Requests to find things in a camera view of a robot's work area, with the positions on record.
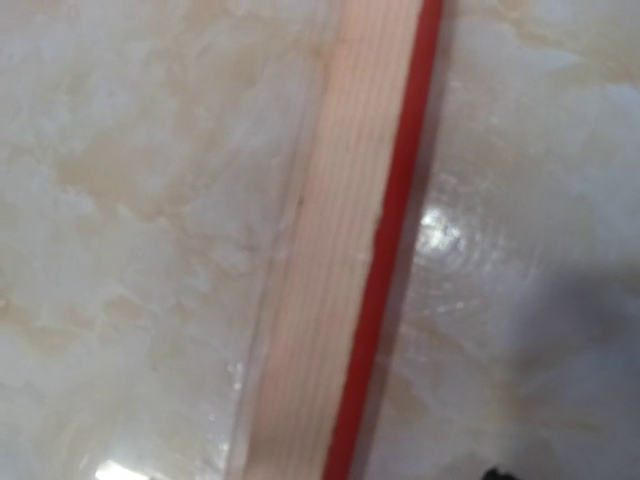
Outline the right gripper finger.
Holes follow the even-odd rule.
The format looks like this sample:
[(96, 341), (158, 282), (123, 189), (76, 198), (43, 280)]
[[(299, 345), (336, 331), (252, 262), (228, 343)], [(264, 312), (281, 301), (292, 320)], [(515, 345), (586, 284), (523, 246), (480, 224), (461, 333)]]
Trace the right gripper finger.
[(484, 472), (482, 480), (520, 480), (520, 478), (508, 471), (493, 467)]

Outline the wooden red photo frame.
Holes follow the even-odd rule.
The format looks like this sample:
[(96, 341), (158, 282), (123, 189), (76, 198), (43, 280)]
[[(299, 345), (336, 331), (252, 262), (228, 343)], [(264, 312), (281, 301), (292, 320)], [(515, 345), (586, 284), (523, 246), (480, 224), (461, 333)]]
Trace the wooden red photo frame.
[(414, 177), (442, 5), (347, 1), (286, 208), (237, 479), (348, 475)]

